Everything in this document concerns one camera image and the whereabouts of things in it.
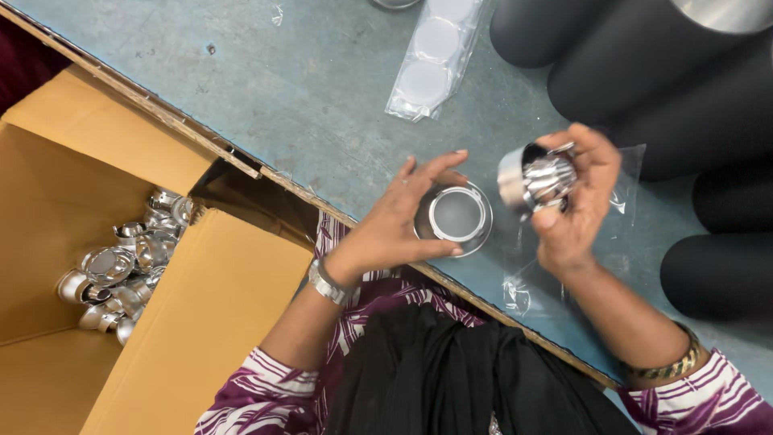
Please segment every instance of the plastic wrap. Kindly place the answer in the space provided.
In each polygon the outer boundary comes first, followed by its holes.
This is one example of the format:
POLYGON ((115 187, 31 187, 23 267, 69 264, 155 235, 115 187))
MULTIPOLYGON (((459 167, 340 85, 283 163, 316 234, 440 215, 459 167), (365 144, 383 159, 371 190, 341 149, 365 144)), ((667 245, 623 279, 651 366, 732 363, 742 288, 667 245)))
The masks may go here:
MULTIPOLYGON (((630 274, 631 237, 636 216, 638 175, 645 145, 620 149, 620 176, 610 197, 610 208, 593 244, 599 264, 618 278, 630 274)), ((503 246, 502 293, 507 314, 513 317, 563 317, 572 311, 572 300, 563 285, 536 260, 539 238, 529 223, 516 240, 503 246)))
POLYGON ((437 119, 440 105, 465 75, 488 0, 427 0, 419 15, 385 112, 418 122, 437 119))

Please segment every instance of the cardboard box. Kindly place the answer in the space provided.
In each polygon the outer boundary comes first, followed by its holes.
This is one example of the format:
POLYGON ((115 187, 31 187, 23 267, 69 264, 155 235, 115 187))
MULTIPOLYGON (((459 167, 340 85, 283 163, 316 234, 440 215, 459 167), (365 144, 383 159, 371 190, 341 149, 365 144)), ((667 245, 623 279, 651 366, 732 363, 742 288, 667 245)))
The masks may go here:
POLYGON ((72 67, 0 122, 3 433, 76 434, 87 417, 82 433, 191 433, 312 254, 199 207, 126 348, 76 329, 84 307, 57 297, 59 278, 140 219, 155 185, 187 194, 214 160, 88 79, 72 67))

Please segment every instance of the black roll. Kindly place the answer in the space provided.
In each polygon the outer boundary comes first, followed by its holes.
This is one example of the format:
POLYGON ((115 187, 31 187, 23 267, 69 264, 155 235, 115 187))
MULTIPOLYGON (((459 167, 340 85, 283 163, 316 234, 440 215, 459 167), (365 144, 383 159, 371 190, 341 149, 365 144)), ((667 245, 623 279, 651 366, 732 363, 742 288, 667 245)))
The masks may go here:
POLYGON ((491 19, 491 44, 517 67, 545 67, 612 1, 500 0, 491 19))
POLYGON ((660 266, 671 304, 706 320, 773 319, 773 233, 696 235, 660 266))
POLYGON ((547 85, 564 117, 604 122, 773 22, 748 0, 622 0, 559 60, 547 85))
POLYGON ((701 174, 693 207, 700 223, 715 234, 773 231, 773 158, 701 174))
POLYGON ((759 36, 617 120, 618 146, 647 144, 642 180, 742 162, 773 151, 773 33, 759 36))

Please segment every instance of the worn table edge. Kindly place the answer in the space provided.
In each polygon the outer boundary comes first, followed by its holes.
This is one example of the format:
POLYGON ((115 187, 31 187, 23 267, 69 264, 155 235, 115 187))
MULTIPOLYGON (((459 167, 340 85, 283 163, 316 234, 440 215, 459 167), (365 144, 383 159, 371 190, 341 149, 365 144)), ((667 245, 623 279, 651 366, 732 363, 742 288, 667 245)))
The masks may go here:
MULTIPOLYGON (((136 105, 149 115, 157 118, 164 125, 167 125, 169 128, 184 135, 186 138, 191 139, 195 143, 202 146, 204 149, 208 149, 209 151, 214 152, 216 155, 218 155, 218 157, 221 157, 227 162, 233 164, 236 168, 242 170, 247 175, 253 178, 258 178, 261 175, 266 176, 270 180, 291 191, 302 200, 330 214, 349 228, 353 228, 357 224, 356 220, 354 220, 348 214, 345 214, 339 209, 333 207, 327 201, 316 196, 313 191, 310 191, 303 186, 293 182, 283 173, 273 170, 266 163, 241 151, 233 143, 218 135, 210 128, 197 122, 195 119, 189 117, 178 108, 175 108, 174 106, 159 98, 158 95, 143 88, 139 84, 136 84, 134 81, 117 72, 96 57, 91 56, 85 50, 82 50, 75 44, 71 43, 69 40, 63 38, 61 35, 55 33, 48 27, 41 25, 23 12, 9 5, 4 0, 0 0, 0 15, 15 23, 26 32, 32 34, 47 46, 50 46, 59 53, 63 54, 66 58, 70 59, 76 65, 82 67, 96 78, 102 80, 105 84, 112 87, 120 94, 124 95, 132 104, 136 105), (242 158, 240 159, 234 151, 238 151, 239 156, 242 158), (253 162, 261 166, 260 169, 255 169, 252 165, 245 162, 244 159, 251 159, 253 162)), ((497 319, 502 324, 520 328, 523 330, 523 333, 529 340, 537 343, 540 347, 546 349, 551 354, 556 355, 562 361, 589 376, 596 382, 614 390, 621 387, 617 381, 610 378, 605 373, 598 371, 596 368, 593 368, 588 363, 580 360, 568 349, 558 346, 536 331, 529 329, 525 325, 503 313, 498 308, 480 299, 470 289, 456 282, 453 278, 437 270, 435 267, 427 264, 426 262, 412 263, 411 266, 433 279, 436 283, 459 295, 462 299, 472 303, 480 310, 487 313, 489 316, 497 319)))

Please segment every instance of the gold bangle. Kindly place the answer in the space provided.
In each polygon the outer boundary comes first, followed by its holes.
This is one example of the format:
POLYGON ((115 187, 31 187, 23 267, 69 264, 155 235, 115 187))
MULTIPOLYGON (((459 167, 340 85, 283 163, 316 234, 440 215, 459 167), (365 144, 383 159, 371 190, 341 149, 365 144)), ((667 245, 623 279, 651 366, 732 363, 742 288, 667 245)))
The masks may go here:
POLYGON ((636 368, 621 361, 623 367, 625 367, 630 375, 644 379, 670 379, 681 376, 683 373, 686 373, 691 368, 695 367, 695 364, 700 357, 700 342, 698 341, 698 337, 696 337, 695 333, 685 325, 679 322, 674 323, 690 336, 690 348, 687 349, 684 356, 677 362, 660 368, 636 368))

